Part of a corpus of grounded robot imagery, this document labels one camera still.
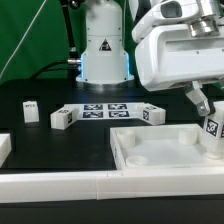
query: cable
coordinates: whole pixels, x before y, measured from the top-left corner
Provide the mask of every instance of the cable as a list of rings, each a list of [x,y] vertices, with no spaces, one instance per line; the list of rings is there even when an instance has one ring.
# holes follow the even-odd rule
[[[39,16],[39,14],[41,13],[44,5],[46,4],[47,0],[44,0],[42,5],[40,6],[39,10],[37,11],[36,15],[34,16],[33,20],[31,21],[29,27],[27,28],[26,32],[24,33],[22,39],[20,40],[18,46],[16,47],[16,49],[14,50],[13,54],[11,55],[11,57],[8,59],[8,61],[6,62],[4,68],[1,71],[0,74],[0,79],[2,79],[2,76],[5,72],[5,70],[7,69],[7,67],[9,66],[10,62],[12,61],[13,57],[16,55],[17,51],[19,50],[20,46],[22,45],[23,41],[25,40],[27,34],[29,33],[30,29],[32,28],[34,22],[36,21],[37,17]]]
[[[125,48],[125,32],[126,32],[126,29],[125,29],[125,15],[126,15],[126,7],[127,7],[127,0],[124,0],[124,11],[123,11],[123,20],[124,20],[124,27],[123,27],[123,48]]]
[[[39,72],[38,74],[35,75],[35,77],[32,78],[32,80],[36,79],[41,73],[44,73],[44,72],[55,72],[55,71],[76,71],[77,75],[80,74],[80,71],[77,68],[75,68],[75,67],[54,68],[54,69],[46,69],[46,70],[43,70],[43,71]]]
[[[69,43],[69,47],[70,47],[69,56],[70,56],[70,58],[79,58],[79,53],[75,46],[71,18],[70,18],[70,14],[69,14],[69,10],[68,10],[69,2],[68,2],[68,0],[60,0],[60,3],[61,3],[62,12],[64,15],[65,27],[66,27],[68,43]]]
[[[46,71],[48,68],[51,68],[51,67],[53,67],[53,66],[55,66],[55,65],[61,65],[61,64],[67,64],[67,61],[64,60],[64,61],[56,61],[56,62],[50,63],[49,65],[44,66],[44,67],[41,68],[39,71],[37,71],[37,72],[35,72],[33,75],[31,75],[29,79],[36,79],[36,77],[37,77],[40,73]]]

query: white cube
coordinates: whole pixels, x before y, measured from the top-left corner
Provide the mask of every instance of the white cube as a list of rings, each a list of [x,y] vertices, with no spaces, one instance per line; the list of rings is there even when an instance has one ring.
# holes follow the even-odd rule
[[[166,119],[166,111],[152,104],[137,104],[138,118],[151,124],[164,124]]]
[[[23,103],[23,113],[25,123],[39,122],[39,112],[36,101],[27,101]]]
[[[77,120],[79,108],[62,107],[51,114],[51,128],[65,130]]]

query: white tray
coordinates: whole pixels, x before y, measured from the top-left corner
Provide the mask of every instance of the white tray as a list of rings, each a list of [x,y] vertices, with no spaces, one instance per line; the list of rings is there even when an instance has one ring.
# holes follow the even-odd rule
[[[179,133],[185,130],[193,130],[197,134],[196,144],[186,145],[179,142]],[[125,131],[132,131],[135,135],[135,145],[131,148],[122,148],[119,141],[118,134]],[[111,145],[117,168],[144,171],[151,168],[224,165],[224,159],[214,160],[205,156],[206,148],[198,141],[202,131],[196,124],[112,128]],[[141,164],[141,159],[144,161],[144,158],[147,164]]]

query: black logo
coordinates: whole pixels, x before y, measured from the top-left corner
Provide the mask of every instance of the black logo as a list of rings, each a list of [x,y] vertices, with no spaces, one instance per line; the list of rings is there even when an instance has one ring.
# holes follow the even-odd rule
[[[104,40],[104,42],[102,43],[100,49],[100,51],[112,51],[110,48],[109,43],[107,42],[107,39]]]

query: black label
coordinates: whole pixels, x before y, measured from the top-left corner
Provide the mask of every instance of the black label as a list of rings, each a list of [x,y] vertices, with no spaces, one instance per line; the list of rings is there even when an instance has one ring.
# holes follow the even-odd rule
[[[224,125],[222,127],[221,138],[224,138]]]
[[[218,127],[219,127],[218,123],[216,123],[215,121],[213,121],[211,119],[208,119],[206,132],[208,132],[209,134],[211,134],[214,137],[216,137],[217,136],[217,132],[218,132]]]
[[[26,105],[26,107],[35,107],[34,104],[29,104],[29,105]]]
[[[72,113],[68,114],[68,124],[72,123]]]
[[[60,111],[58,111],[58,113],[60,113],[60,114],[66,114],[68,112],[69,112],[69,110],[60,110]]]
[[[149,120],[149,112],[146,110],[143,110],[143,119],[148,121]]]
[[[149,106],[149,107],[146,107],[145,109],[147,109],[147,110],[155,110],[155,109],[157,109],[157,108],[154,107],[154,106]]]

